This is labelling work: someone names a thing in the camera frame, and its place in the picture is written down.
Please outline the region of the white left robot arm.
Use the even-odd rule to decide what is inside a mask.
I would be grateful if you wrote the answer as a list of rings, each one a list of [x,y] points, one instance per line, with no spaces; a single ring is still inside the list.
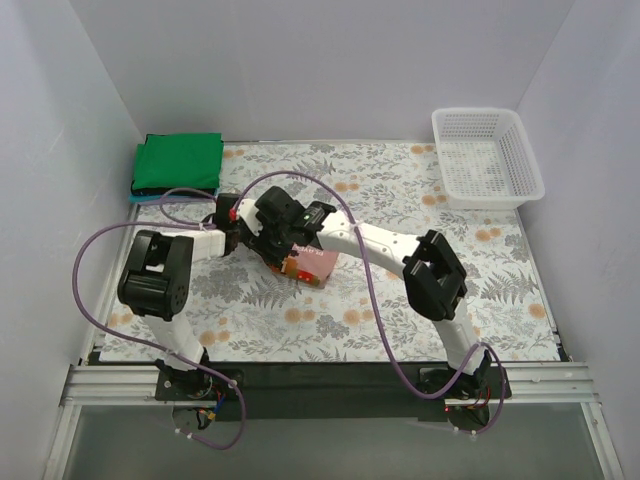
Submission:
[[[120,303],[140,317],[154,342],[168,349],[155,361],[173,387],[193,400],[205,398],[213,388],[211,373],[200,367],[208,361],[206,349],[183,314],[192,264],[229,255],[239,243],[237,224],[230,210],[237,194],[222,193],[216,211],[195,230],[161,233],[139,231],[125,262],[118,287]]]

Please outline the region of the pink t shirt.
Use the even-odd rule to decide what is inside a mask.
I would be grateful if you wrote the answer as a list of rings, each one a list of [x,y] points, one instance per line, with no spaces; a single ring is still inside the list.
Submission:
[[[338,256],[337,252],[294,245],[282,263],[271,266],[271,270],[312,287],[323,288],[335,268]]]

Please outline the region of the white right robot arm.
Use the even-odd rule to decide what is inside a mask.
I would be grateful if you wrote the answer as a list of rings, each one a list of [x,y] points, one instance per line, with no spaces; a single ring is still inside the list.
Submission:
[[[441,233],[400,234],[359,223],[345,207],[318,201],[304,206],[280,187],[256,200],[239,200],[237,217],[244,244],[272,266],[281,265],[294,247],[313,246],[401,278],[409,306],[434,324],[446,353],[445,383],[438,386],[436,375],[428,374],[426,398],[471,398],[486,389],[491,355],[467,311],[466,271]]]

